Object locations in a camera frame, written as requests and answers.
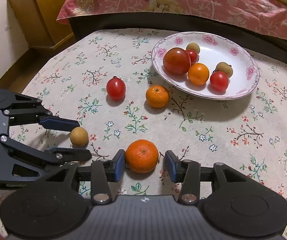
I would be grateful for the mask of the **longan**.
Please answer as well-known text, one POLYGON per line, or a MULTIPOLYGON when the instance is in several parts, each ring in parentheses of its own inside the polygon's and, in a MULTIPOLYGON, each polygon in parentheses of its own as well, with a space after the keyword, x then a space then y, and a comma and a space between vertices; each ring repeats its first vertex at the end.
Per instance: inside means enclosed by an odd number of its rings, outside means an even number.
POLYGON ((76 127, 70 133, 70 141, 73 146, 83 147, 89 142, 88 132, 82 127, 76 127))

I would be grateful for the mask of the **large mandarin orange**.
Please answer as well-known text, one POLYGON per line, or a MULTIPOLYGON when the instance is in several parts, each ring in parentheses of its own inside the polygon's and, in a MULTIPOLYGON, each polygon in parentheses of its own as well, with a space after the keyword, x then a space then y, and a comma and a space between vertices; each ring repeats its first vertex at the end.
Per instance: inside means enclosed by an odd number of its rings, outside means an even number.
POLYGON ((154 170, 158 159, 158 149, 148 140, 140 139, 132 142, 125 152, 127 166, 136 173, 148 173, 154 170))

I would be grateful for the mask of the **oval cherry tomato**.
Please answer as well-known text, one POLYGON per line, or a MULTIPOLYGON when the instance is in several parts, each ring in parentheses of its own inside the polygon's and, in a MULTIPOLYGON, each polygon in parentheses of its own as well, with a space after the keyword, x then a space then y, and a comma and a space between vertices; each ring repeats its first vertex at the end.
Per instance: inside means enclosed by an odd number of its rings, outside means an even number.
POLYGON ((122 100, 126 94, 126 85, 120 78, 114 76, 107 82, 106 90, 112 100, 122 100))

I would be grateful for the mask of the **small mandarin orange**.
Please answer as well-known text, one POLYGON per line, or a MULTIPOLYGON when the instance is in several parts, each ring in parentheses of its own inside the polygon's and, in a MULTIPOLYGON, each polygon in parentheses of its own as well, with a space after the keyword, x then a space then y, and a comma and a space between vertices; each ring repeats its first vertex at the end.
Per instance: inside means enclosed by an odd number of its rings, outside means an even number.
POLYGON ((149 87, 146 91, 146 101, 150 107, 163 108, 169 102, 169 92, 160 85, 149 87))

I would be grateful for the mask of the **small smooth orange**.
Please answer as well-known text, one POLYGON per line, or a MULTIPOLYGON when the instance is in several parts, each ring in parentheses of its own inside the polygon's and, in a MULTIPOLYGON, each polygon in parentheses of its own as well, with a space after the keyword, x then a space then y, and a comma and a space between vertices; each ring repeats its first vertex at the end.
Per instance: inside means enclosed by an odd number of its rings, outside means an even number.
POLYGON ((188 80, 196 86, 205 84, 209 76, 208 67, 202 63, 193 64, 188 71, 188 80))

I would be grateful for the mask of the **longan fruit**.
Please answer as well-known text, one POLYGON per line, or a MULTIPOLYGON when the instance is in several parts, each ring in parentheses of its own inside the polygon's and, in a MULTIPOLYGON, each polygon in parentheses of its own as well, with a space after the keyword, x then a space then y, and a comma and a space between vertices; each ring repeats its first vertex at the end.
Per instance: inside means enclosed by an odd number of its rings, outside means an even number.
POLYGON ((233 69, 232 66, 227 64, 226 62, 220 62, 216 65, 216 68, 214 70, 215 72, 224 72, 228 78, 230 78, 233 75, 233 69))
POLYGON ((186 50, 193 50, 195 51, 197 54, 200 53, 200 47, 197 43, 189 43, 187 46, 186 46, 186 50))

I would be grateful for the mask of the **large red tomato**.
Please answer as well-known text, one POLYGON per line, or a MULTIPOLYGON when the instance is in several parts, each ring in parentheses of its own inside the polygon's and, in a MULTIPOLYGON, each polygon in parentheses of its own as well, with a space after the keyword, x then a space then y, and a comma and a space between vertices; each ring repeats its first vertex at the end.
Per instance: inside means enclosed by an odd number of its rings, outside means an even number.
POLYGON ((191 59, 185 50, 175 47, 164 55, 163 66, 171 74, 184 75, 191 66, 191 59))

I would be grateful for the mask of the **cherry tomato with stem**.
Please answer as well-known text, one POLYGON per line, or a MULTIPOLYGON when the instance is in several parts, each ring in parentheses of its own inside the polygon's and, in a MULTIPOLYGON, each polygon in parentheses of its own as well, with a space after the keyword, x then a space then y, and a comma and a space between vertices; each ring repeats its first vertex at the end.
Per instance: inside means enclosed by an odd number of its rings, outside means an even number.
POLYGON ((186 53, 189 55, 190 60, 191 60, 191 65, 197 63, 199 60, 199 55, 195 50, 192 49, 186 49, 186 53))

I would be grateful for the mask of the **floral tablecloth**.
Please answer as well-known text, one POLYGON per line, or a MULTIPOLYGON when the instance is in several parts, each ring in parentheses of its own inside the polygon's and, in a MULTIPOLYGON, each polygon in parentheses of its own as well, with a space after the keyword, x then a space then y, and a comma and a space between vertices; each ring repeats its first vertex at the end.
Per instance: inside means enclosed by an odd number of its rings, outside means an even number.
POLYGON ((161 154, 172 150, 203 166, 224 162, 287 200, 287 64, 252 52, 260 80, 249 96, 212 101, 167 85, 167 107, 153 109, 146 105, 146 90, 164 81, 151 53, 168 35, 98 31, 50 59, 29 83, 18 79, 13 91, 39 98, 55 115, 77 119, 88 132, 95 159, 146 139, 161 154), (106 90, 114 76, 126 85, 118 101, 106 90))

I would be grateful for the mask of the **wooden cabinet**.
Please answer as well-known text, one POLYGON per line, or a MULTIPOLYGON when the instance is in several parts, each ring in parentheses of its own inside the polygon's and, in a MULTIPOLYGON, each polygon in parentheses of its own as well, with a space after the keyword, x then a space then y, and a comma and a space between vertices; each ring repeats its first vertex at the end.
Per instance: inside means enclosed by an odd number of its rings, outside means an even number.
POLYGON ((57 22, 66 0, 8 0, 28 46, 56 49, 71 37, 69 24, 57 22))

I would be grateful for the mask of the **white floral plate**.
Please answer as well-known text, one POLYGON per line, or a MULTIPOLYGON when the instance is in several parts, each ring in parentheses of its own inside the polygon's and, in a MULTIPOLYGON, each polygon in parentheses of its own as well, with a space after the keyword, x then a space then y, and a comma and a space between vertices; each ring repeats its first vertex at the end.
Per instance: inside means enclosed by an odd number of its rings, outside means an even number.
POLYGON ((174 33, 158 41, 152 49, 152 63, 158 75, 167 83, 188 94, 212 100, 234 100, 252 93, 259 83, 259 67, 252 56, 240 45, 216 34, 199 31, 174 33), (195 42, 200 47, 198 62, 210 72, 216 65, 225 62, 231 65, 233 74, 224 92, 214 89, 210 81, 196 86, 188 80, 187 74, 173 75, 163 66, 163 57, 172 48, 185 49, 195 42))

